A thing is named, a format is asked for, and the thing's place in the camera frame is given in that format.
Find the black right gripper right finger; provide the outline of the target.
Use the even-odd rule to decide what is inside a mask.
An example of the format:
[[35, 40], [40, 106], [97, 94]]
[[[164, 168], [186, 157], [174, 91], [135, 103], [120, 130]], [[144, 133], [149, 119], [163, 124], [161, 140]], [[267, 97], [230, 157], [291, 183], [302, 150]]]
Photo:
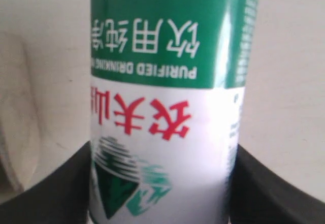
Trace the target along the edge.
[[324, 224], [324, 202], [288, 183], [238, 146], [231, 183], [230, 221]]

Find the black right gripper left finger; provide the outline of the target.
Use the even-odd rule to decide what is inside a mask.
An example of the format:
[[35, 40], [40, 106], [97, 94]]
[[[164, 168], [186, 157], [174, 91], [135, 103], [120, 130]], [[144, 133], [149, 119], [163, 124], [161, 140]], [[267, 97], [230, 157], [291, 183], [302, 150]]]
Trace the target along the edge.
[[1, 223], [87, 223], [90, 143], [44, 180], [1, 204]]

